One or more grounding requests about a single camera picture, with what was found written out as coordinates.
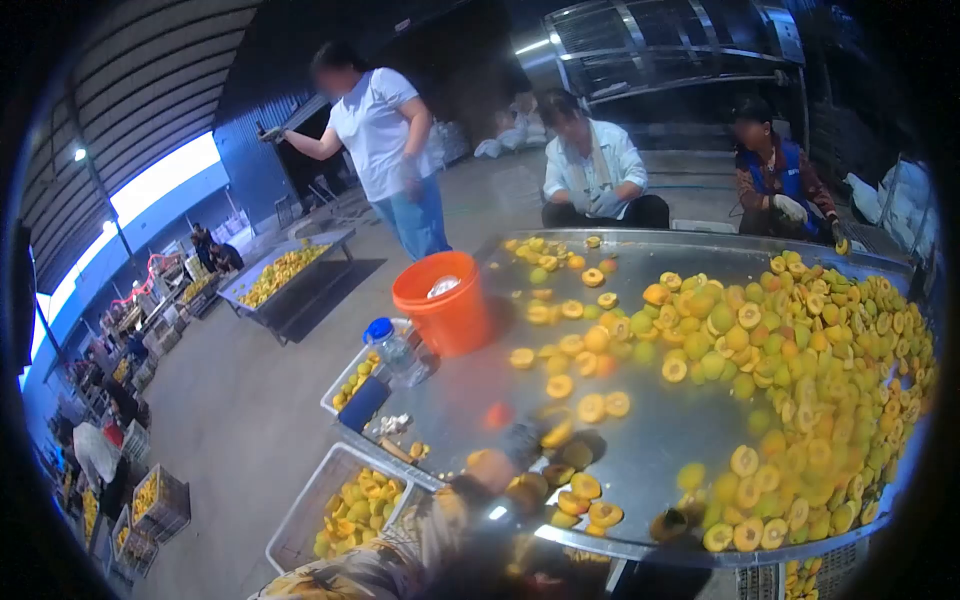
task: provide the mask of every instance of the hand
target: hand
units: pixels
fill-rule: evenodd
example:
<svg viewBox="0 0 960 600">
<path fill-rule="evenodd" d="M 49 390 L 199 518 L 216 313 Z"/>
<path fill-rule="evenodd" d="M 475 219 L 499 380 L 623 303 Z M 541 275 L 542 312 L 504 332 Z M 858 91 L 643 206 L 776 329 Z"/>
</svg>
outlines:
<svg viewBox="0 0 960 600">
<path fill-rule="evenodd" d="M 573 204 L 573 207 L 576 208 L 580 214 L 587 214 L 590 210 L 590 198 L 586 192 L 568 190 L 566 192 L 566 200 Z"/>
<path fill-rule="evenodd" d="M 604 190 L 600 194 L 600 197 L 590 205 L 590 214 L 615 219 L 622 209 L 623 202 L 620 200 L 620 197 L 616 195 L 615 191 L 608 189 Z"/>
<path fill-rule="evenodd" d="M 833 219 L 830 223 L 830 233 L 833 234 L 833 248 L 838 254 L 850 253 L 850 240 L 843 234 L 843 228 L 840 227 L 840 221 Z"/>
<path fill-rule="evenodd" d="M 410 202 L 419 202 L 423 191 L 423 177 L 420 175 L 420 166 L 413 155 L 403 155 L 399 164 L 400 180 Z"/>
<path fill-rule="evenodd" d="M 773 205 L 780 210 L 783 214 L 787 216 L 791 221 L 797 221 L 798 223 L 806 223 L 807 214 L 806 209 L 800 206 L 794 199 L 789 196 L 784 196 L 783 194 L 777 194 L 774 196 Z"/>
<path fill-rule="evenodd" d="M 261 142 L 267 142 L 271 144 L 279 144 L 283 141 L 283 135 L 286 133 L 286 130 L 282 127 L 274 127 L 273 129 L 266 130 L 263 133 L 257 134 L 257 139 Z"/>
</svg>

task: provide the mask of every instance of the white t-shirt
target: white t-shirt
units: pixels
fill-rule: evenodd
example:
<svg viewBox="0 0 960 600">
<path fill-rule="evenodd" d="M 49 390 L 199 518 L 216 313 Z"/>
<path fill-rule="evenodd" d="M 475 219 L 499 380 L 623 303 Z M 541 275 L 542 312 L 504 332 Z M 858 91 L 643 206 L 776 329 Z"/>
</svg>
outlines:
<svg viewBox="0 0 960 600">
<path fill-rule="evenodd" d="M 102 431 L 86 421 L 74 427 L 73 453 L 95 492 L 100 490 L 97 475 L 105 484 L 113 481 L 120 461 L 120 448 L 108 440 Z"/>
<path fill-rule="evenodd" d="M 410 82 L 393 69 L 364 73 L 346 96 L 330 109 L 327 125 L 336 131 L 350 152 L 367 200 L 386 200 L 403 191 L 397 165 L 410 134 L 410 124 L 400 105 L 419 96 Z M 426 152 L 418 157 L 420 175 L 433 173 Z"/>
</svg>

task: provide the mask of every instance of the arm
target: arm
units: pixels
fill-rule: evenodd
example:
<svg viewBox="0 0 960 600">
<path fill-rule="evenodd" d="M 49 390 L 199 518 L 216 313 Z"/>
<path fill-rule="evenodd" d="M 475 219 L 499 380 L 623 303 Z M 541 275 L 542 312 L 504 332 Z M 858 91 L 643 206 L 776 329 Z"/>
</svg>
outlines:
<svg viewBox="0 0 960 600">
<path fill-rule="evenodd" d="M 754 189 L 754 176 L 750 169 L 741 164 L 736 157 L 736 196 L 744 210 L 766 210 L 770 207 L 770 197 L 760 194 Z"/>
<path fill-rule="evenodd" d="M 833 198 L 827 192 L 827 188 L 817 177 L 817 171 L 810 163 L 806 153 L 800 150 L 800 182 L 804 187 L 804 194 L 809 202 L 817 205 L 820 212 L 824 214 L 831 223 L 837 220 L 836 206 L 833 205 Z"/>
<path fill-rule="evenodd" d="M 643 166 L 640 152 L 626 132 L 617 140 L 615 151 L 620 158 L 620 170 L 624 174 L 623 183 L 613 189 L 616 197 L 621 202 L 639 198 L 647 188 L 647 169 Z"/>
<path fill-rule="evenodd" d="M 320 139 L 291 130 L 283 132 L 283 139 L 290 142 L 290 145 L 302 154 L 317 160 L 330 158 L 344 146 L 344 143 L 340 141 L 340 136 L 332 127 L 326 128 Z"/>
<path fill-rule="evenodd" d="M 570 202 L 570 193 L 564 181 L 564 166 L 560 157 L 550 146 L 546 148 L 546 179 L 543 182 L 543 196 L 552 203 Z"/>
<path fill-rule="evenodd" d="M 426 140 L 430 136 L 433 116 L 420 96 L 404 102 L 397 110 L 410 123 L 410 134 L 407 136 L 406 145 L 403 146 L 403 155 L 416 156 L 422 152 L 423 146 L 426 145 Z"/>
<path fill-rule="evenodd" d="M 308 597 L 325 588 L 344 597 L 366 597 L 370 586 L 379 591 L 377 598 L 410 597 L 456 557 L 472 523 L 470 509 L 485 507 L 515 474 L 506 454 L 485 452 L 466 474 L 424 498 L 379 538 L 285 573 L 252 598 Z"/>
</svg>

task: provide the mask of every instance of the ceiling light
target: ceiling light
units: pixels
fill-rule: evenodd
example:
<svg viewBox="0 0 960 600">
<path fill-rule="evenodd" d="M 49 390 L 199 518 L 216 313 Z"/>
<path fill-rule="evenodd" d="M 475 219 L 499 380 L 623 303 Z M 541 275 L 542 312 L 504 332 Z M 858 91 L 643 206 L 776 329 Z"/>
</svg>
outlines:
<svg viewBox="0 0 960 600">
<path fill-rule="evenodd" d="M 545 45 L 547 45 L 548 43 L 550 43 L 550 40 L 549 40 L 549 39 L 542 39 L 542 40 L 540 40 L 540 41 L 538 41 L 538 42 L 536 42 L 536 43 L 530 44 L 529 46 L 524 46 L 524 47 L 520 48 L 519 50 L 517 50 L 516 52 L 514 52 L 514 54 L 520 55 L 520 54 L 523 54 L 524 52 L 530 52 L 531 50 L 536 50 L 536 49 L 538 49 L 538 48 L 541 48 L 542 46 L 545 46 Z"/>
</svg>

